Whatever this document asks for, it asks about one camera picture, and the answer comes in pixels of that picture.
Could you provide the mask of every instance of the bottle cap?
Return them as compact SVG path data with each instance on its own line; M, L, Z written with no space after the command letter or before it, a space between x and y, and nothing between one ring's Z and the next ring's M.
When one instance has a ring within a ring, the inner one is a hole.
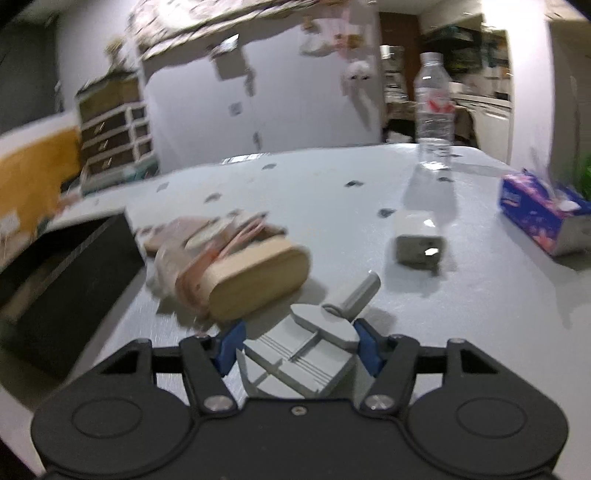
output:
M443 55L436 52L421 53L421 62L423 65L427 65L429 63L437 63L442 65Z

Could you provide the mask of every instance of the kitchen counter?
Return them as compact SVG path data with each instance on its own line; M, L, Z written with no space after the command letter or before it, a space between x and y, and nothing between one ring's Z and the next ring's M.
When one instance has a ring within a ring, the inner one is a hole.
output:
M487 103L488 105L496 105L504 108L513 108L513 103L508 100L499 100L498 98L483 97L479 95L467 95L465 93L452 93L452 97L457 100L467 100L469 102Z

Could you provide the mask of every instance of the orange wall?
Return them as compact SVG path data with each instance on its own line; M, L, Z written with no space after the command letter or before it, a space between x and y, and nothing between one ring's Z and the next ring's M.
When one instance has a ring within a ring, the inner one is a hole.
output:
M61 183L80 171L76 129L37 140L0 158L0 218L16 209L21 230L34 233L56 211Z

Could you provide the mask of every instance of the white cylinder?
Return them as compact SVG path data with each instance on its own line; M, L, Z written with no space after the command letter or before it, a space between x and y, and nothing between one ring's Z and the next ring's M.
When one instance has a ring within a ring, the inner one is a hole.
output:
M329 294L322 306L333 315L353 321L378 292L381 285L379 275L370 270Z

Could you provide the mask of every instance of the blue gripper pad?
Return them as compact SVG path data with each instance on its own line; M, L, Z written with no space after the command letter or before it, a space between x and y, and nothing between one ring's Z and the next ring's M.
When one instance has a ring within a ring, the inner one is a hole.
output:
M378 343L361 322L355 322L353 327L359 335L357 354L369 374L377 377L386 363L379 355Z
M244 348L246 340L246 324L240 320L231 330L223 335L219 353L213 359L213 364L221 376L228 375L236 362L236 349Z

